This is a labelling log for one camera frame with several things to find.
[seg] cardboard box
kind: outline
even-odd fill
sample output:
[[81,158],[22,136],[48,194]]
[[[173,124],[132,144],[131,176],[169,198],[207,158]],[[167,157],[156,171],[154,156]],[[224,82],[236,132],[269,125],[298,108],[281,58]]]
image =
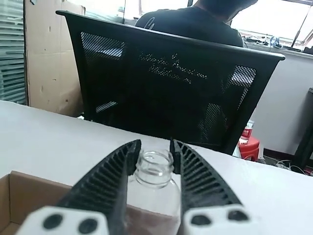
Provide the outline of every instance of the cardboard box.
[[56,10],[85,14],[66,0],[24,1],[28,104],[77,117],[83,111],[78,72],[66,19]]
[[70,186],[12,171],[0,179],[0,235],[13,235],[26,216],[55,205]]

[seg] person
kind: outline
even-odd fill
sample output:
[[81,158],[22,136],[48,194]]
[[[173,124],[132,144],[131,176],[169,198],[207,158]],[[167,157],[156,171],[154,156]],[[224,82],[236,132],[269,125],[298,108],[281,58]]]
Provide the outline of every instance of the person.
[[135,26],[188,38],[243,47],[244,42],[228,23],[258,0],[198,0],[192,7],[158,10],[143,15]]

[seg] chair backrest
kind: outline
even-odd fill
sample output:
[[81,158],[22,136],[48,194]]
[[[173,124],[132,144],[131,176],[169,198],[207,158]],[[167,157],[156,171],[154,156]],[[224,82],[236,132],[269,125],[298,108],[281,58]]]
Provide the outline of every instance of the chair backrest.
[[85,116],[231,154],[283,55],[69,12]]

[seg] desk surface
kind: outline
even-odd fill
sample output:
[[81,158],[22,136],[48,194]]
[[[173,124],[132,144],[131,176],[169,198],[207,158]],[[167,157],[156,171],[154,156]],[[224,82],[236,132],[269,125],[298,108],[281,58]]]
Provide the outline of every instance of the desk surface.
[[[0,101],[0,177],[11,170],[75,184],[118,146],[169,141]],[[310,233],[313,177],[194,147],[225,179],[244,206],[260,218],[264,234]]]

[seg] red object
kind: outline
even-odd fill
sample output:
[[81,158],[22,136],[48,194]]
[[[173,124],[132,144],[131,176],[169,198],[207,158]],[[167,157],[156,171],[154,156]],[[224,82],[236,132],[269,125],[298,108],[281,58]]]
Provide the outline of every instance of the red object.
[[253,136],[250,137],[248,143],[239,144],[239,150],[241,158],[248,160],[251,158],[251,161],[256,162],[259,156],[259,146],[260,141]]
[[241,136],[246,137],[246,139],[248,140],[251,136],[251,133],[252,129],[245,128]]

